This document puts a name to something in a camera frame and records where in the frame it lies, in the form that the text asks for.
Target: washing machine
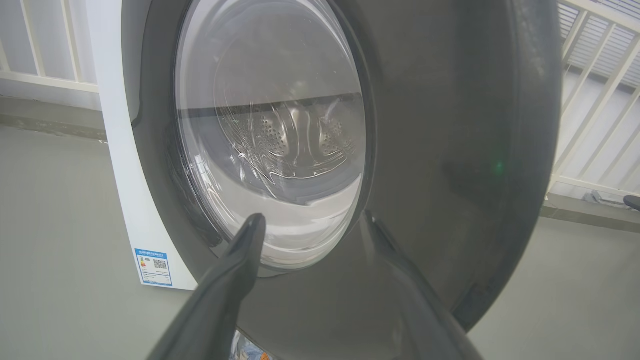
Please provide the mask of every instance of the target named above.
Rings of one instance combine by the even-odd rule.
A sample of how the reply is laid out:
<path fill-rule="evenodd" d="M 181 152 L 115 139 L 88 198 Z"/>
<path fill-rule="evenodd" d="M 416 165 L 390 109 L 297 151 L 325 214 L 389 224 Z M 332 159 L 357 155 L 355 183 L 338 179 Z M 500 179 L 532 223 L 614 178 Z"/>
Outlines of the washing machine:
<path fill-rule="evenodd" d="M 369 261 L 368 211 L 465 330 L 505 287 L 556 148 L 555 1 L 114 0 L 88 13 L 142 284 L 196 288 L 262 213 L 238 329 L 282 359 L 392 359 L 397 300 Z"/>

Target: green light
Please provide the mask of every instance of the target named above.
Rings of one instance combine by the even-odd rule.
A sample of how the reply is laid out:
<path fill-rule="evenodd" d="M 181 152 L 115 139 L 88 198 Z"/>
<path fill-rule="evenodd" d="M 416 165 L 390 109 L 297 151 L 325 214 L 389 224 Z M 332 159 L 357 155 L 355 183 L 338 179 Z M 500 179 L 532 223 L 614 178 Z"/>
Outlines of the green light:
<path fill-rule="evenodd" d="M 498 176 L 504 174 L 504 163 L 502 161 L 498 161 L 495 164 L 495 167 L 493 168 L 493 173 Z"/>

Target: front-load washing machine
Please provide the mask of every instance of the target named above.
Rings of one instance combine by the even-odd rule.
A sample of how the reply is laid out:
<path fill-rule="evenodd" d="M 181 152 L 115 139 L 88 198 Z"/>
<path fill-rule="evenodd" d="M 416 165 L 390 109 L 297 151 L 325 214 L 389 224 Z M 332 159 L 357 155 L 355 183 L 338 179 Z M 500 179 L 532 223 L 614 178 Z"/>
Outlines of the front-load washing machine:
<path fill-rule="evenodd" d="M 561 63 L 551 0 L 88 4 L 120 202 L 143 284 L 194 289 L 253 213 L 239 330 L 271 354 L 394 358 L 380 219 L 469 330 L 547 189 Z"/>

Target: qr code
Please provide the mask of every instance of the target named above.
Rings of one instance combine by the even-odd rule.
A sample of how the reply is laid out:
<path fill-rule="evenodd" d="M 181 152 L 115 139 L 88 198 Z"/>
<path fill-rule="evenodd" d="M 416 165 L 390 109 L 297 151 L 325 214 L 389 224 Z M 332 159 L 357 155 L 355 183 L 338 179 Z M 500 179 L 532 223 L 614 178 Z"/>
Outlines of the qr code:
<path fill-rule="evenodd" d="M 156 269 L 166 269 L 166 261 L 154 260 L 154 267 Z"/>

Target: white washing machine side panel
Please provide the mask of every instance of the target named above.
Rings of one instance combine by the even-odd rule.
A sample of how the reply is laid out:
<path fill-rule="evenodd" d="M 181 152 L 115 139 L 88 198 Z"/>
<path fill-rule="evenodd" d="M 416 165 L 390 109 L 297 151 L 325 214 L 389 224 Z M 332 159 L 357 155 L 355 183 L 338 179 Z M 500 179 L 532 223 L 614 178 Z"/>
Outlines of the white washing machine side panel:
<path fill-rule="evenodd" d="M 122 66 L 122 1 L 88 1 L 86 7 L 111 163 L 138 277 L 142 284 L 167 287 L 143 281 L 136 255 L 136 249 L 162 252 L 172 287 L 193 290 L 197 282 L 164 227 L 138 157 Z"/>

